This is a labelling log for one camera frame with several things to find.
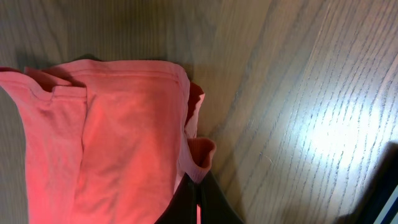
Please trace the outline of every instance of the folded clothing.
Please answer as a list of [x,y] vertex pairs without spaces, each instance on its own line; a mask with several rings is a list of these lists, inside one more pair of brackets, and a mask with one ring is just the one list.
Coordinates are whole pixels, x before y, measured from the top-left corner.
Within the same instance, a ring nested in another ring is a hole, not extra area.
[[0,69],[26,138],[30,223],[154,223],[215,144],[196,138],[204,98],[182,67],[79,60]]

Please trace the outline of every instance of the pink fabric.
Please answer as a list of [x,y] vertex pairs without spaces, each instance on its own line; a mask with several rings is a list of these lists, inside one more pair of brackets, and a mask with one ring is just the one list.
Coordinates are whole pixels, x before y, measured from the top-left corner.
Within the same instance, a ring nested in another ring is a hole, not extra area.
[[161,61],[79,60],[0,70],[21,114],[30,223],[154,223],[215,144],[196,138],[204,98]]

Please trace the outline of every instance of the black object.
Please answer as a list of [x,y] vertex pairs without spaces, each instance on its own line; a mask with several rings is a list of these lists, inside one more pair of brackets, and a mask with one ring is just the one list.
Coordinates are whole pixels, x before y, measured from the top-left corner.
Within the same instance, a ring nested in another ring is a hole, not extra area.
[[243,223],[226,201],[211,172],[201,184],[195,184],[185,174],[169,206],[156,223],[197,223],[197,205],[201,208],[201,223]]
[[371,194],[356,221],[362,223],[392,223],[398,212],[398,145],[390,144],[382,170],[378,172]]

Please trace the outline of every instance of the seam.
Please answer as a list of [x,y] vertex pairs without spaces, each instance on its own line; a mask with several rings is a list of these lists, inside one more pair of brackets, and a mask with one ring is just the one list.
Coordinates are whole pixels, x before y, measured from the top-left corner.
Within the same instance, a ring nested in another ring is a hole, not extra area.
[[53,93],[47,92],[47,91],[44,91],[44,90],[43,90],[45,94],[51,95],[51,98],[50,98],[50,99],[45,100],[45,99],[41,98],[40,96],[38,96],[38,95],[35,93],[35,91],[33,91],[31,88],[25,86],[25,85],[24,85],[25,83],[14,82],[14,81],[9,81],[9,80],[2,80],[2,82],[9,83],[10,85],[15,86],[15,87],[27,89],[27,90],[30,91],[30,93],[31,93],[33,96],[36,97],[36,99],[38,99],[38,100],[40,100],[40,101],[46,101],[46,102],[47,102],[47,101],[52,101],[54,98],[58,98],[58,99],[60,99],[60,100],[67,100],[68,98],[70,98],[71,100],[73,100],[73,99],[85,100],[85,99],[86,99],[86,96],[65,96],[65,95],[56,95],[56,96],[54,96]]

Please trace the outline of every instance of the wood grain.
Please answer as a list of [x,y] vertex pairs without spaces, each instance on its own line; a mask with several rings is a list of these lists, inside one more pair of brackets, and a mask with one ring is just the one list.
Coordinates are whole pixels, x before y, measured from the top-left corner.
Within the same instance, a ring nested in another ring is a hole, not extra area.
[[[397,0],[0,2],[0,66],[84,54],[181,64],[206,99],[198,132],[247,223],[354,213],[396,141]],[[24,135],[0,91],[0,218],[26,222]]]

